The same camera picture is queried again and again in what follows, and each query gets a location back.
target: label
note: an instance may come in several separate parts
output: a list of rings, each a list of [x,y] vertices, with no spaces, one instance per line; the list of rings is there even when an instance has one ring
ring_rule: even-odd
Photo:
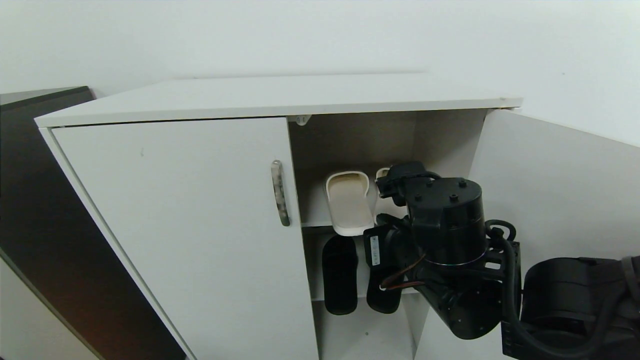
[[[378,237],[371,236],[369,238],[371,244],[371,266],[380,265],[380,246],[378,245]]]

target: door handle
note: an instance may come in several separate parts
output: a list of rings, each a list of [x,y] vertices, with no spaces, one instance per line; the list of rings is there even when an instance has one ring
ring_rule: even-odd
[[[287,211],[287,201],[284,197],[284,183],[282,181],[282,162],[275,160],[271,163],[271,180],[273,181],[273,195],[276,197],[276,207],[278,216],[283,226],[291,225],[289,212]]]

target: white slipper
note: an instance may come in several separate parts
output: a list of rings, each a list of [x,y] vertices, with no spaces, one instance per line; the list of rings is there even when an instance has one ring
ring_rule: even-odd
[[[374,227],[367,200],[369,177],[361,171],[332,174],[324,188],[333,229],[342,236],[358,236]]]
[[[383,167],[376,171],[376,180],[378,178],[387,176],[389,172],[388,167]],[[391,197],[386,199],[380,198],[380,191],[378,190],[378,198],[376,199],[376,206],[374,208],[374,219],[378,217],[378,214],[389,214],[397,218],[403,218],[407,215],[406,206],[396,206],[394,200]]]

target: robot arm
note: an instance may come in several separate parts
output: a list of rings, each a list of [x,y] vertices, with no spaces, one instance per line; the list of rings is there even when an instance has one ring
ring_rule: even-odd
[[[408,208],[404,219],[379,215],[364,233],[380,246],[376,265],[367,251],[371,268],[401,269],[381,289],[415,288],[461,339],[501,323],[502,351],[516,359],[640,359],[640,256],[550,259],[528,271],[521,289],[516,230],[484,221],[477,183],[413,162],[393,166],[377,185]]]

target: open cabinet door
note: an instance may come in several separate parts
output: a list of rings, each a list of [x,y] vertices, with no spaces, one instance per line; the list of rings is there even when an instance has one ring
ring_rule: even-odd
[[[469,178],[482,186],[485,219],[518,230],[522,273],[549,258],[619,259],[640,254],[640,148],[493,110]],[[510,359],[499,326],[459,340],[430,312],[421,359]]]
[[[191,360],[317,359],[285,118],[52,133],[76,191]]]

